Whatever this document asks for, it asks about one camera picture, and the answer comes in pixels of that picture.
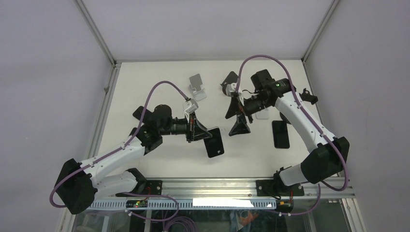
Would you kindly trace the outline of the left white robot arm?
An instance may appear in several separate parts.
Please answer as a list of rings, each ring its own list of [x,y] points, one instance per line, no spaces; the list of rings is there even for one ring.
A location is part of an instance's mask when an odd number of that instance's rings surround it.
[[[168,105],[160,104],[151,112],[140,106],[133,116],[141,123],[113,151],[83,161],[66,161],[59,173],[53,194],[57,194],[73,215],[85,211],[99,198],[129,192],[140,196],[145,192],[146,178],[136,168],[121,174],[111,172],[122,165],[147,155],[163,143],[166,135],[184,135],[187,142],[209,140],[212,132],[199,122],[195,112],[184,118],[172,116]]]

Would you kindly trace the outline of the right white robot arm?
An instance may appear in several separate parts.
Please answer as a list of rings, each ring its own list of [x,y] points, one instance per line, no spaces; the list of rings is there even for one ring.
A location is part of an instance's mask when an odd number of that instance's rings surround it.
[[[231,98],[226,119],[236,117],[229,136],[250,133],[249,123],[252,115],[268,107],[275,107],[282,117],[274,121],[272,129],[276,147],[287,146],[284,138],[287,125],[292,125],[302,138],[309,155],[298,165],[280,168],[273,175],[273,180],[262,184],[264,195],[272,197],[292,196],[294,188],[304,182],[317,184],[326,178],[341,172],[347,161],[350,144],[345,137],[336,137],[305,108],[304,102],[315,104],[318,99],[304,89],[297,93],[289,79],[275,80],[268,70],[256,72],[251,77],[255,88],[253,96],[243,98],[241,90],[236,90],[239,76],[230,72],[221,83],[222,92]]]

